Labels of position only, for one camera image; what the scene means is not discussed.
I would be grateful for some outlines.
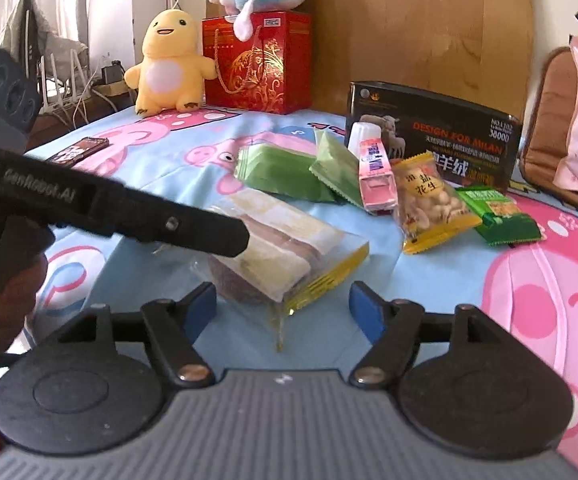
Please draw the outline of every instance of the plush toy's belly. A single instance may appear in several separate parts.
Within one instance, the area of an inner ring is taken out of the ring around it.
[[[180,87],[185,77],[182,67],[172,59],[149,63],[145,74],[147,86],[154,94],[167,94]]]

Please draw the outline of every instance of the red gift bag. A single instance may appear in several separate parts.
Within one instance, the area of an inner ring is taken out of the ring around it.
[[[239,41],[223,18],[203,20],[204,54],[218,79],[205,81],[207,105],[275,114],[311,106],[311,18],[299,12],[251,15],[254,33]]]

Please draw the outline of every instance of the yellow plush toy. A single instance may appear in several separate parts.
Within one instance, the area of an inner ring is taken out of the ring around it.
[[[142,42],[142,63],[124,74],[127,86],[138,89],[138,115],[200,107],[204,80],[218,75],[213,59],[197,54],[197,37],[194,19],[182,10],[164,10],[154,18]]]

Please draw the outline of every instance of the green package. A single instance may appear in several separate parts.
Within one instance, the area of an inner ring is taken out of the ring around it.
[[[360,209],[359,161],[345,145],[325,130],[316,130],[316,161],[309,170],[326,186]]]
[[[336,197],[309,167],[316,158],[284,150],[272,144],[253,144],[240,149],[233,175],[253,189],[309,200],[336,202]]]
[[[471,186],[456,192],[481,219],[476,227],[489,245],[535,242],[542,239],[536,221],[523,213],[512,200],[488,186]]]

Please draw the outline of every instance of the black circular disc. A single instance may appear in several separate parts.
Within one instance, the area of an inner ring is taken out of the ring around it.
[[[0,432],[32,452],[99,452],[139,433],[162,402],[141,362],[91,343],[40,346],[0,379]]]
[[[425,436],[475,458],[513,460],[557,445],[572,415],[566,384],[493,344],[450,352],[412,368],[398,400]]]

